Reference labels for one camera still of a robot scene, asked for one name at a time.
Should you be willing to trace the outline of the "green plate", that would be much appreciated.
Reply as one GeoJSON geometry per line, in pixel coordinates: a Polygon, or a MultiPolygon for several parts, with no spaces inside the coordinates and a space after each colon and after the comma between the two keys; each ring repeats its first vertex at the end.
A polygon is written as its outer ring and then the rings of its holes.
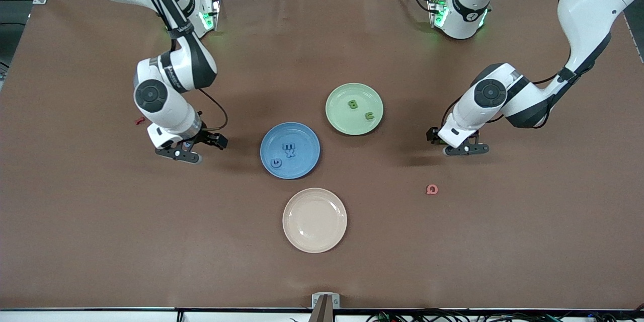
{"type": "Polygon", "coordinates": [[[379,93],[368,85],[347,83],[333,90],[325,102],[326,117],[337,131],[346,135],[364,135],[372,132],[384,115],[384,102],[379,93]],[[357,101],[357,109],[352,110],[347,102],[357,101]],[[372,112],[375,119],[367,121],[364,114],[372,112]]]}

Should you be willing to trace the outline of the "blue plate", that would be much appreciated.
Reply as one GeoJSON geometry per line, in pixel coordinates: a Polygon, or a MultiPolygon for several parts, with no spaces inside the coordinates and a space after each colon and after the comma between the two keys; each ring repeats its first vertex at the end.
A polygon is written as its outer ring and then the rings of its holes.
{"type": "Polygon", "coordinates": [[[260,159],[268,173],[284,180],[294,180],[308,175],[318,164],[320,142],[313,130],[298,122],[285,122],[272,127],[262,139],[260,159]],[[294,143],[296,157],[287,158],[283,143],[294,143]],[[271,160],[280,158],[283,165],[272,168],[271,160]]]}

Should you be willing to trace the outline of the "brown table cover sheet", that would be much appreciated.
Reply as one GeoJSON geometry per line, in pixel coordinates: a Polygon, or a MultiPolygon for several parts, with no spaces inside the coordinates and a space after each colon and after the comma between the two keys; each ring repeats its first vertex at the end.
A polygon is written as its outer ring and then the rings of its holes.
{"type": "Polygon", "coordinates": [[[453,41],[411,0],[222,0],[203,44],[228,112],[226,150],[154,154],[133,101],[140,60],[170,46],[151,10],[106,0],[32,8],[0,92],[0,308],[635,308],[644,303],[644,63],[623,18],[541,129],[486,125],[490,152],[426,141],[486,66],[532,81],[565,63],[556,0],[493,0],[453,41]],[[361,83],[379,125],[346,135],[325,102],[361,83]],[[284,180],[260,145],[298,122],[317,166],[284,180]],[[429,184],[437,195],[427,195],[429,184]],[[348,226],[326,253],[293,247],[288,200],[323,188],[348,226]]]}

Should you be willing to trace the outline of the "beige plate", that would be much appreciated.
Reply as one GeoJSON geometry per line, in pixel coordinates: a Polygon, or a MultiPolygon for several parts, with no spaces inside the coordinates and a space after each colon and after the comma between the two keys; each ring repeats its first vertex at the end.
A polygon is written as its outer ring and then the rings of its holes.
{"type": "Polygon", "coordinates": [[[308,188],[288,200],[281,225],[293,247],[320,254],[332,250],[344,238],[348,215],[343,201],[332,191],[308,188]]]}

